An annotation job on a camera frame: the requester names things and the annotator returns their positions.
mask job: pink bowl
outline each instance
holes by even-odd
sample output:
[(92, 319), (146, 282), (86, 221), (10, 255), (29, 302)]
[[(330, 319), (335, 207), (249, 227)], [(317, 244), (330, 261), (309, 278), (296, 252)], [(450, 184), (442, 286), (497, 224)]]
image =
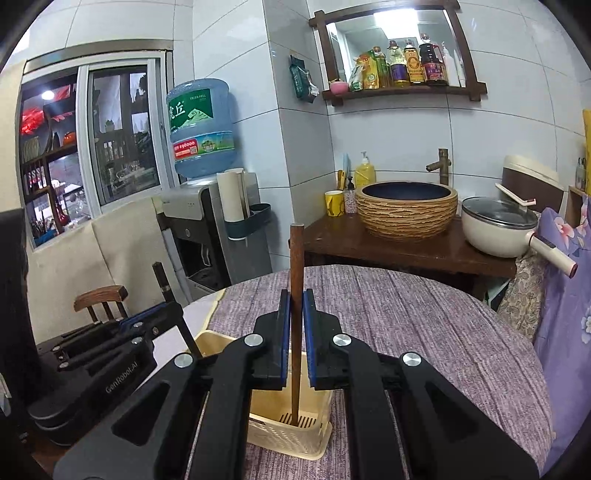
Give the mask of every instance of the pink bowl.
[(347, 82), (341, 81), (331, 82), (330, 91), (333, 92), (335, 95), (347, 93), (349, 91), (349, 84)]

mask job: wooden chair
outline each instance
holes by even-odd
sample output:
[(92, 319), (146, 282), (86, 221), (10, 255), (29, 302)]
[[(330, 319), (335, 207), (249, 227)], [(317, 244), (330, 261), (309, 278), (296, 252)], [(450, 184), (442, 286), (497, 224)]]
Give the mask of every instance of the wooden chair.
[(128, 315), (122, 302), (127, 298), (127, 295), (127, 290), (123, 285), (109, 285), (108, 287), (101, 287), (96, 290), (87, 291), (82, 295), (78, 295), (74, 300), (74, 311), (79, 312), (83, 309), (88, 309), (92, 321), (97, 323), (99, 319), (96, 317), (96, 313), (92, 307), (93, 305), (101, 303), (105, 309), (107, 318), (109, 320), (114, 320), (115, 318), (113, 317), (111, 308), (109, 308), (109, 304), (107, 303), (109, 301), (114, 301), (117, 304), (119, 313), (124, 319), (126, 319), (128, 318)]

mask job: sink basin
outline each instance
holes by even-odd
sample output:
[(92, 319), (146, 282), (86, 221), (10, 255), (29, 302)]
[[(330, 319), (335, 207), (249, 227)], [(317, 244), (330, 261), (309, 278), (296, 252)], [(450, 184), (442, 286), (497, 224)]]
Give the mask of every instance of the sink basin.
[(443, 232), (457, 209), (457, 192), (420, 181), (381, 181), (356, 191), (357, 210), (370, 233), (403, 240)]

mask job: round table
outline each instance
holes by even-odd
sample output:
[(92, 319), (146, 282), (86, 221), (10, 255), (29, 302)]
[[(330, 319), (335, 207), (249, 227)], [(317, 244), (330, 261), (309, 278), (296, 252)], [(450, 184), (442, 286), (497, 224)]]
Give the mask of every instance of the round table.
[[(229, 287), (209, 330), (241, 337), (276, 310), (289, 272)], [(318, 310), (336, 315), (343, 332), (375, 351), (415, 351), (507, 432), (542, 468), (550, 450), (551, 410), (532, 344), (475, 298), (426, 278), (377, 268), (307, 267), (304, 288)], [(248, 444), (245, 479), (349, 479), (343, 395), (335, 392), (333, 433), (315, 462)]]

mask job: water jug label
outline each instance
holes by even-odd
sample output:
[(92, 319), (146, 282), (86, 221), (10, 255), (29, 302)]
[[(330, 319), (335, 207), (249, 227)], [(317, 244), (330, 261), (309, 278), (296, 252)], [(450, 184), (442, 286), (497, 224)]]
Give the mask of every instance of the water jug label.
[(174, 160), (184, 160), (195, 155), (205, 155), (222, 150), (234, 150), (232, 132), (214, 132), (188, 138), (173, 145)]
[(204, 120), (213, 118), (212, 94), (209, 88), (184, 93), (171, 98), (168, 102), (170, 131), (190, 127)]

